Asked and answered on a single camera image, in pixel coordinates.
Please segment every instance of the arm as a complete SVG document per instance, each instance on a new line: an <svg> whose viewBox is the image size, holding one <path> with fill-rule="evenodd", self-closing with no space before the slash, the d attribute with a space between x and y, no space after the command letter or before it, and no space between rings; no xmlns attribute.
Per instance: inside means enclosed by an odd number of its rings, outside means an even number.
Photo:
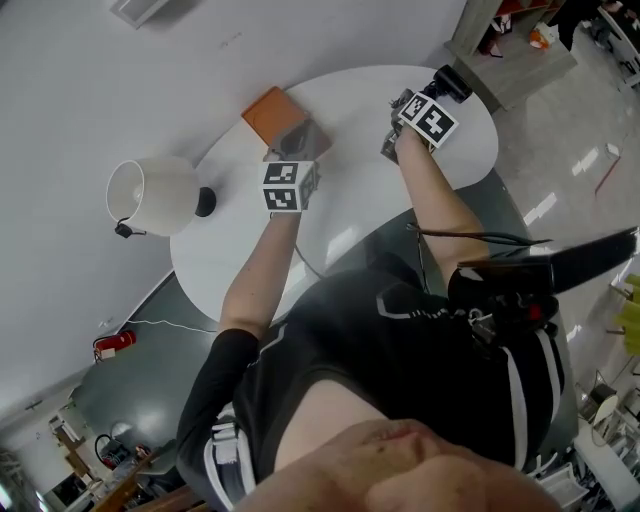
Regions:
<svg viewBox="0 0 640 512"><path fill-rule="evenodd" d="M458 233L484 231L480 221L453 191L420 136L406 126L396 143L400 171L422 229ZM489 254L485 242L469 238L425 237L445 285L459 261Z"/></svg>
<svg viewBox="0 0 640 512"><path fill-rule="evenodd" d="M257 339L267 331L287 282L300 214L276 214L227 291L219 331L242 329Z"/></svg>

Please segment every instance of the white stripe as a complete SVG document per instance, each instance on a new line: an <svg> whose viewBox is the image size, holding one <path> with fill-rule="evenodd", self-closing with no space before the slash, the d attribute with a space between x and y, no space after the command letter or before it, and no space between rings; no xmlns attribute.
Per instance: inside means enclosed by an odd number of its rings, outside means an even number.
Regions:
<svg viewBox="0 0 640 512"><path fill-rule="evenodd" d="M509 349L502 347L507 354L507 368L509 370L509 389L511 391L511 413L513 415L513 437L515 439L514 467L522 471L527 459L529 432L527 429L527 404L522 390L520 374Z"/></svg>
<svg viewBox="0 0 640 512"><path fill-rule="evenodd" d="M256 488L256 479L253 475L253 464L251 463L251 449L247 434L243 430L238 431L238 458L240 462L240 475L242 476L242 486L245 494L251 494Z"/></svg>
<svg viewBox="0 0 640 512"><path fill-rule="evenodd" d="M218 469L216 468L216 463L213 459L213 441L209 439L207 444L204 446L204 467L207 470L207 476L209 477L209 482L211 482L211 486L215 491L220 501L222 501L222 505L227 510L233 510L233 503L229 499L229 496L222 487L222 482L220 482L220 475L218 475Z"/></svg>
<svg viewBox="0 0 640 512"><path fill-rule="evenodd" d="M384 299L382 298L382 295L378 295L378 297L376 298L376 303L378 304L378 313L380 314L380 316L392 318L393 320L404 320L405 318L411 318L411 315L409 313L389 313L386 306L384 305Z"/></svg>
<svg viewBox="0 0 640 512"><path fill-rule="evenodd" d="M262 353L267 350L268 348L273 347L275 344L280 343L283 338L284 338L284 330L287 327L287 324L283 324L280 326L280 330L278 331L278 336L276 336L276 339L273 340L271 343L269 343L266 347L264 347L261 351L260 351L260 355L262 355Z"/></svg>
<svg viewBox="0 0 640 512"><path fill-rule="evenodd" d="M553 421L560 407L560 378L558 377L558 367L556 366L556 358L553 355L551 340L542 329L536 331L536 336L540 340L540 346L544 352L544 358L547 360L547 370L549 370L549 380L551 381L551 393L553 394L553 412L551 413L551 421Z"/></svg>

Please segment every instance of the fire extinguisher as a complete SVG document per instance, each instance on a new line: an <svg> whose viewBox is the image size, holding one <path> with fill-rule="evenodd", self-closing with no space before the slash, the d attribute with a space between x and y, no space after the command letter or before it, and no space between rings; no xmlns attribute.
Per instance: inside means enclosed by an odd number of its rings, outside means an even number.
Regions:
<svg viewBox="0 0 640 512"><path fill-rule="evenodd" d="M116 352L130 347L136 342L136 335L133 331L122 331L113 336L98 338L93 342L93 358L96 363L101 363L104 359L113 357Z"/></svg>

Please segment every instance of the cable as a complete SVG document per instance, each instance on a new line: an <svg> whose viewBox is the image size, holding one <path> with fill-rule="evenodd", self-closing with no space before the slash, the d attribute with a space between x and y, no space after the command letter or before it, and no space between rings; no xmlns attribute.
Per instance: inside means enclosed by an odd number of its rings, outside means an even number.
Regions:
<svg viewBox="0 0 640 512"><path fill-rule="evenodd" d="M324 276L323 276L322 274L320 274L318 271L316 271L316 269L314 269L314 268L309 264L309 262L307 261L307 259L302 255L302 253L300 252L300 249L298 248L298 244L296 244L296 245L295 245L294 249L295 249L296 253L298 254L298 257L299 257L299 258L302 260L302 262L307 266L307 268L308 268L309 270L311 270L311 272L313 272L313 273L316 275L316 277L317 277L318 279L324 279Z"/></svg>
<svg viewBox="0 0 640 512"><path fill-rule="evenodd" d="M620 370L620 372L618 373L618 375L616 375L615 379L613 379L611 381L611 385L613 385L619 378L620 376L624 373L624 371L628 368L628 366L631 364L631 362L635 359L636 356L630 356L629 360L627 361L627 364L625 364L622 367L622 370Z"/></svg>
<svg viewBox="0 0 640 512"><path fill-rule="evenodd" d="M474 240L480 240L481 242L487 242L499 245L511 245L516 247L531 247L533 245L551 242L552 240L529 240L516 235L510 235L508 233L497 233L494 231L486 231L482 233L454 233L451 231L436 231L429 229L422 229L417 224L410 222L407 224L408 231L415 231L425 236L434 236L442 238L472 238Z"/></svg>
<svg viewBox="0 0 640 512"><path fill-rule="evenodd" d="M186 329L187 331L195 331L195 332L203 332L205 334L215 334L218 331L206 331L204 329L197 329L195 327L187 327L186 325L174 324L169 322L168 320L158 320L157 322L150 322L149 320L128 320L126 323L128 324L149 324L149 325L158 325L158 324L167 324L172 327L179 327L180 329Z"/></svg>
<svg viewBox="0 0 640 512"><path fill-rule="evenodd" d="M420 245L420 233L416 233L418 242L418 260L420 261L420 270L422 271L422 287L426 294L431 295L431 290L427 284L427 273L424 270L424 259L422 258L422 245Z"/></svg>

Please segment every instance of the sleeve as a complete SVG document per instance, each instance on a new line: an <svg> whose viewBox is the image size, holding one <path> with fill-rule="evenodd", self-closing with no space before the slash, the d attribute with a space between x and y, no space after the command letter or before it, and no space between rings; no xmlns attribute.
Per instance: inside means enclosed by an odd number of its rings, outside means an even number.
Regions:
<svg viewBox="0 0 640 512"><path fill-rule="evenodd" d="M182 411L177 434L177 467L187 484L209 503L215 494L208 484L203 451L211 427L233 393L247 366L258 356L258 340L240 329L218 335Z"/></svg>

